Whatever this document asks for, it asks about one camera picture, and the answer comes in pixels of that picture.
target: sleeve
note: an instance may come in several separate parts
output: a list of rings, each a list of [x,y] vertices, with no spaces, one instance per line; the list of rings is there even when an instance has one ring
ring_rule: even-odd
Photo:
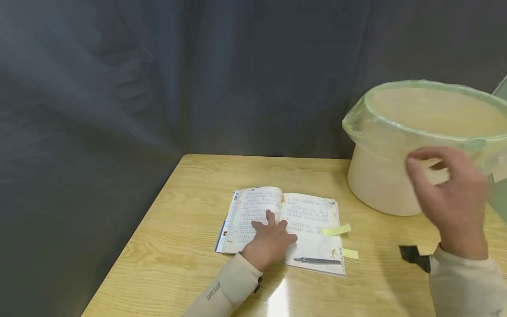
[[[501,317],[507,288],[491,258],[467,260],[440,247],[431,256],[429,288],[437,317]]]
[[[183,314],[183,317],[229,317],[255,290],[262,273],[239,253]]]

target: bucket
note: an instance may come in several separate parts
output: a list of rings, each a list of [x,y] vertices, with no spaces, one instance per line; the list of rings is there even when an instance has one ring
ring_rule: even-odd
[[[404,164],[406,155],[421,146],[461,148],[486,173],[507,160],[507,101],[465,86],[382,84],[369,90],[342,123],[356,143],[350,189],[365,204],[392,215],[421,212]],[[426,175],[433,184],[449,179],[445,169],[426,168]]]

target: hand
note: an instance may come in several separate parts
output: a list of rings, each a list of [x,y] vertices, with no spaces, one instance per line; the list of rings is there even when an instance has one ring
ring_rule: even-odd
[[[252,221],[257,234],[241,252],[242,256],[260,272],[264,272],[272,264],[285,260],[288,247],[298,240],[295,234],[286,232],[287,221],[282,220],[277,225],[275,214],[270,210],[266,210],[266,219],[267,226],[262,222]]]
[[[450,179],[432,185],[419,160],[439,158],[449,168]],[[440,231],[441,247],[462,258],[485,260],[484,211],[488,180],[466,154],[456,148],[419,148],[407,155],[407,174],[423,213]]]

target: yellow sticky note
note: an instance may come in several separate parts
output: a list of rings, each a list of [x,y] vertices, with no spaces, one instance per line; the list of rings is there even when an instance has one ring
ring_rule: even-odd
[[[340,235],[344,234],[346,232],[349,232],[352,230],[349,224],[346,224],[345,226],[335,227],[335,228],[323,228],[322,229],[322,235]]]
[[[356,250],[342,249],[342,255],[345,258],[359,260],[359,253]]]

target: dark backdrop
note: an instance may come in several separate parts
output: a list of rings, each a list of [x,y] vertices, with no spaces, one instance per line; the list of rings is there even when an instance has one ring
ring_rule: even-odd
[[[505,1],[0,3],[0,315],[79,316],[185,153],[349,158],[372,86],[491,92]]]

